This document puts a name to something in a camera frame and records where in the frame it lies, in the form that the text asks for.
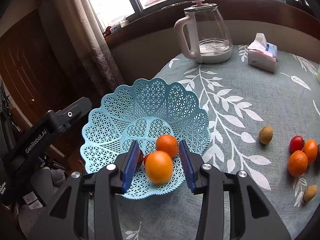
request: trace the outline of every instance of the white leaf pattern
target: white leaf pattern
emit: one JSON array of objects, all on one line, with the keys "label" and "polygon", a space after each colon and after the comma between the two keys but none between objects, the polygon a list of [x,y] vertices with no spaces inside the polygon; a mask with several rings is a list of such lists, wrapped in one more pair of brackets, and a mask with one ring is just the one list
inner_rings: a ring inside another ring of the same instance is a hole
[{"label": "white leaf pattern", "polygon": [[213,155],[212,159],[213,159],[213,166],[216,167],[218,170],[220,170],[218,164],[216,163],[216,155],[215,154]]},{"label": "white leaf pattern", "polygon": [[239,56],[241,57],[241,61],[244,62],[244,58],[248,58],[248,45],[239,45]]},{"label": "white leaf pattern", "polygon": [[216,101],[217,104],[219,103],[220,99],[216,94],[213,94],[213,99],[214,99],[214,101]]},{"label": "white leaf pattern", "polygon": [[313,101],[313,105],[314,105],[314,107],[315,107],[316,111],[318,112],[318,114],[319,114],[319,116],[320,116],[320,112],[319,112],[319,110],[318,110],[318,108],[317,108],[317,106],[316,106],[315,101],[314,101],[314,100],[312,100],[312,101]]},{"label": "white leaf pattern", "polygon": [[214,133],[215,133],[215,137],[217,138],[217,140],[218,140],[220,143],[223,143],[223,138],[222,138],[221,133],[219,133],[218,130],[215,130]]},{"label": "white leaf pattern", "polygon": [[222,89],[217,93],[217,96],[224,96],[226,94],[228,94],[231,91],[231,89]]},{"label": "white leaf pattern", "polygon": [[218,157],[218,159],[224,162],[224,155],[220,147],[214,143],[211,148],[213,149],[214,154]]},{"label": "white leaf pattern", "polygon": [[300,182],[303,186],[307,186],[307,181],[304,178],[301,178]]},{"label": "white leaf pattern", "polygon": [[236,114],[237,114],[239,117],[243,118],[240,108],[237,107],[237,105],[234,105],[234,107],[235,107]]},{"label": "white leaf pattern", "polygon": [[209,112],[209,107],[208,107],[208,102],[206,102],[203,106],[202,109],[206,110],[207,112]]},{"label": "white leaf pattern", "polygon": [[173,62],[174,62],[175,60],[180,60],[180,59],[178,59],[178,58],[173,58],[172,60],[170,60],[170,62],[169,62],[169,64],[168,64],[169,68],[171,68],[171,66],[172,66],[172,64],[173,64]]},{"label": "white leaf pattern", "polygon": [[214,149],[210,147],[204,155],[202,155],[202,159],[205,163],[207,163],[214,156]]},{"label": "white leaf pattern", "polygon": [[192,69],[190,69],[190,70],[186,71],[186,72],[185,72],[185,73],[183,73],[183,74],[191,73],[191,72],[195,71],[196,69],[198,69],[198,67],[196,67],[196,68],[192,68]]},{"label": "white leaf pattern", "polygon": [[214,138],[215,138],[215,133],[214,132],[210,133],[210,142],[212,142]]},{"label": "white leaf pattern", "polygon": [[316,68],[314,67],[314,65],[310,61],[308,61],[304,57],[300,57],[300,56],[297,56],[294,54],[291,54],[291,55],[293,55],[294,58],[300,62],[302,69],[304,69],[305,71],[307,71],[307,69],[308,69],[313,75],[317,74]]},{"label": "white leaf pattern", "polygon": [[139,225],[139,229],[138,229],[137,231],[134,231],[134,232],[131,231],[131,230],[126,231],[125,234],[128,235],[126,239],[131,239],[132,237],[136,236],[136,237],[134,238],[134,240],[139,240],[140,228],[141,228],[141,222],[140,222],[140,225]]},{"label": "white leaf pattern", "polygon": [[254,111],[250,110],[250,109],[243,109],[248,116],[250,116],[252,119],[256,120],[256,121],[263,121],[261,119],[260,116],[258,116]]},{"label": "white leaf pattern", "polygon": [[299,196],[297,197],[296,202],[294,203],[294,206],[298,205],[301,206],[301,204],[303,203],[303,191],[299,193]]},{"label": "white leaf pattern", "polygon": [[258,165],[268,165],[271,163],[271,161],[261,155],[251,155],[248,159]]},{"label": "white leaf pattern", "polygon": [[247,107],[249,107],[249,106],[252,106],[252,104],[250,104],[250,103],[248,103],[248,102],[240,102],[240,103],[237,104],[237,106],[238,106],[239,108],[247,108]]},{"label": "white leaf pattern", "polygon": [[294,196],[296,196],[296,195],[298,194],[299,188],[300,188],[300,179],[299,179],[298,182],[297,182],[296,190],[295,190],[295,192],[294,192]]},{"label": "white leaf pattern", "polygon": [[297,185],[298,178],[297,177],[292,177],[292,188],[294,189]]},{"label": "white leaf pattern", "polygon": [[232,123],[235,126],[245,128],[242,122],[233,115],[224,115],[223,116],[228,122]]},{"label": "white leaf pattern", "polygon": [[247,142],[247,143],[254,143],[254,142],[256,142],[256,141],[252,138],[252,136],[251,136],[249,133],[247,133],[247,132],[242,132],[242,134],[241,134],[241,139],[242,139],[244,142]]},{"label": "white leaf pattern", "polygon": [[222,78],[218,78],[218,77],[213,77],[212,79],[210,80],[221,80]]},{"label": "white leaf pattern", "polygon": [[223,87],[222,85],[220,85],[218,82],[212,82],[212,85],[216,86],[216,87]]},{"label": "white leaf pattern", "polygon": [[297,76],[291,76],[291,80],[292,80],[293,82],[296,82],[297,84],[305,87],[306,89],[311,90],[310,87],[309,87],[303,80],[301,80],[300,78],[298,78]]},{"label": "white leaf pattern", "polygon": [[203,73],[207,73],[207,74],[211,74],[211,75],[215,75],[215,74],[217,74],[217,73],[212,72],[212,71],[207,71],[207,72],[203,71]]},{"label": "white leaf pattern", "polygon": [[210,88],[212,91],[214,91],[214,86],[212,84],[208,84],[208,88]]},{"label": "white leaf pattern", "polygon": [[214,127],[216,125],[215,121],[209,121],[209,129],[211,129],[212,127]]},{"label": "white leaf pattern", "polygon": [[126,239],[131,239],[132,237],[134,237],[136,234],[131,234],[131,235],[128,235]]},{"label": "white leaf pattern", "polygon": [[183,80],[180,80],[180,81],[178,81],[178,83],[180,83],[180,84],[187,84],[187,83],[190,83],[190,79],[183,79]]},{"label": "white leaf pattern", "polygon": [[187,90],[187,91],[192,91],[192,88],[190,87],[189,84],[186,86],[186,90]]},{"label": "white leaf pattern", "polygon": [[238,97],[238,96],[229,96],[229,97],[226,98],[226,100],[228,102],[237,102],[237,101],[240,101],[242,99],[243,99],[242,97]]},{"label": "white leaf pattern", "polygon": [[228,112],[228,110],[229,110],[228,101],[225,100],[224,98],[221,98],[221,102],[222,102],[222,107],[223,107],[223,109],[224,109],[226,112]]},{"label": "white leaf pattern", "polygon": [[[243,60],[246,57],[246,51],[247,51],[247,47],[245,45],[242,45],[242,49],[239,48],[240,53],[242,53],[243,56]],[[212,146],[204,153],[204,155],[202,156],[203,160],[205,162],[211,161],[212,165],[214,167],[216,167],[217,169],[219,169],[218,164],[216,163],[216,157],[224,162],[224,153],[221,150],[221,148],[216,144],[216,139],[217,141],[219,141],[220,143],[223,143],[223,139],[226,140],[226,138],[229,139],[230,143],[231,143],[231,158],[227,161],[227,168],[228,168],[228,172],[231,172],[235,169],[236,167],[236,162],[235,162],[235,155],[238,155],[240,157],[240,164],[241,164],[241,169],[243,170],[244,165],[248,168],[249,172],[251,173],[251,177],[256,181],[256,183],[260,186],[263,187],[265,189],[270,190],[270,185],[268,180],[266,179],[266,177],[261,174],[259,171],[253,170],[252,168],[250,168],[250,166],[248,166],[248,164],[246,163],[246,161],[244,160],[244,158],[252,160],[253,163],[258,163],[258,165],[267,165],[270,163],[270,161],[260,155],[253,155],[253,156],[246,156],[245,154],[241,153],[237,146],[235,145],[234,141],[233,141],[233,136],[239,136],[241,137],[243,142],[246,143],[253,143],[255,142],[255,140],[253,139],[253,137],[245,132],[245,131],[241,131],[240,134],[238,134],[237,132],[239,131],[239,129],[237,129],[236,131],[233,131],[232,129],[230,129],[229,127],[227,127],[224,124],[224,121],[227,120],[229,123],[231,123],[232,125],[235,125],[237,127],[240,128],[245,128],[243,123],[235,116],[233,115],[223,115],[221,113],[219,113],[214,105],[212,104],[212,101],[214,100],[217,104],[219,104],[220,99],[222,101],[222,107],[224,108],[225,111],[229,111],[229,107],[230,104],[234,106],[236,114],[240,117],[240,118],[244,118],[243,117],[243,113],[242,111],[245,111],[250,118],[256,120],[256,121],[262,121],[262,119],[252,110],[250,109],[246,109],[249,106],[252,106],[251,103],[249,102],[239,102],[241,100],[243,100],[242,97],[237,96],[237,95],[231,95],[231,96],[227,96],[226,98],[224,98],[223,96],[228,94],[231,89],[221,89],[219,90],[216,94],[213,93],[212,91],[214,91],[214,86],[218,86],[218,87],[223,87],[223,83],[218,83],[218,82],[214,82],[214,81],[219,81],[222,80],[221,82],[223,82],[223,78],[217,77],[217,76],[213,76],[211,78],[205,78],[202,75],[205,74],[212,74],[215,75],[216,73],[211,72],[211,71],[202,71],[201,70],[202,65],[200,64],[197,68],[193,68],[188,70],[187,72],[185,72],[185,74],[187,73],[191,73],[193,71],[198,70],[198,74],[194,73],[191,75],[187,75],[185,76],[185,78],[189,78],[188,80],[182,80],[181,83],[186,84],[186,89],[187,90],[192,90],[195,86],[197,86],[198,84],[202,85],[201,90],[199,90],[198,88],[194,88],[195,91],[201,91],[200,95],[199,95],[199,102],[203,102],[205,101],[205,98],[207,99],[206,103],[203,105],[203,109],[205,111],[207,111],[209,113],[209,111],[213,110],[214,114],[215,114],[215,121],[209,121],[209,128],[213,129],[213,132],[210,133],[210,142],[212,142]],[[200,83],[195,83],[195,82],[191,82],[191,80],[195,80],[196,79],[200,80]],[[222,130],[218,131],[217,130],[217,124],[220,124],[221,127],[223,128],[223,131],[226,134],[226,137],[223,138],[221,132]]]},{"label": "white leaf pattern", "polygon": [[267,190],[271,190],[270,188],[270,184],[267,180],[267,178],[260,172],[248,167],[251,177],[253,178],[253,180],[262,188],[267,189]]},{"label": "white leaf pattern", "polygon": [[234,160],[230,159],[230,160],[227,161],[228,173],[233,171],[235,167],[236,167],[236,163],[235,163]]},{"label": "white leaf pattern", "polygon": [[195,89],[195,82],[193,80],[190,80],[190,84],[189,84],[193,89]]}]

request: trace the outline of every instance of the wall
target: wall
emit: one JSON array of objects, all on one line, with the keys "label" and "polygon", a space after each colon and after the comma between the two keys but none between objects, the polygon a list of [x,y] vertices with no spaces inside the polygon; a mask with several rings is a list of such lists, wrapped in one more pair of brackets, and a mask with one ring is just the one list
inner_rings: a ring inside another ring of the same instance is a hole
[{"label": "wall", "polygon": [[[281,25],[227,20],[234,48],[250,44],[256,33],[264,33],[268,42],[278,46],[278,50],[296,54],[316,63],[320,61],[320,41],[316,38]],[[111,53],[127,84],[138,78],[153,78],[172,58],[181,53],[173,28],[125,42]]]},{"label": "wall", "polygon": [[0,37],[20,19],[37,8],[35,0],[12,0],[0,19]]}]

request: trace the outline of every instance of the wooden cabinet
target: wooden cabinet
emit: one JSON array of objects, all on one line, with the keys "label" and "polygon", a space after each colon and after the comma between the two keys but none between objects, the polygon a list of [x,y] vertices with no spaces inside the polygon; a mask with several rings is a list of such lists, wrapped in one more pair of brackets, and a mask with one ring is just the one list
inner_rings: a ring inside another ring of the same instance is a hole
[{"label": "wooden cabinet", "polygon": [[[47,111],[62,110],[78,99],[52,52],[37,10],[0,37],[0,75],[32,124]],[[81,128],[86,121],[84,117],[53,143],[66,160],[79,150],[83,142]]]}]

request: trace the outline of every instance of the kettle knob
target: kettle knob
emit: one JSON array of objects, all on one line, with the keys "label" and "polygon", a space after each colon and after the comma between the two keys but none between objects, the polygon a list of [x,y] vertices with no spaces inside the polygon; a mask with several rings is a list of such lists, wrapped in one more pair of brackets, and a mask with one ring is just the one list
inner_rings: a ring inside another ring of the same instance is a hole
[{"label": "kettle knob", "polygon": [[196,3],[197,4],[196,6],[201,6],[203,1],[204,0],[197,0],[197,1],[192,1],[192,2]]}]

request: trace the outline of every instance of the kettle lid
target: kettle lid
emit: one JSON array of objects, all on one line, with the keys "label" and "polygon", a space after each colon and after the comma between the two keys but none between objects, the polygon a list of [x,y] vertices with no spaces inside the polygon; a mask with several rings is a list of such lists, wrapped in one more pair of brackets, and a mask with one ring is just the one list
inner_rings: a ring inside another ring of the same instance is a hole
[{"label": "kettle lid", "polygon": [[193,3],[196,3],[196,5],[193,5],[191,7],[185,8],[185,12],[201,12],[201,11],[207,11],[208,9],[216,9],[218,6],[216,3],[202,3],[204,0],[196,0],[192,1]]}]

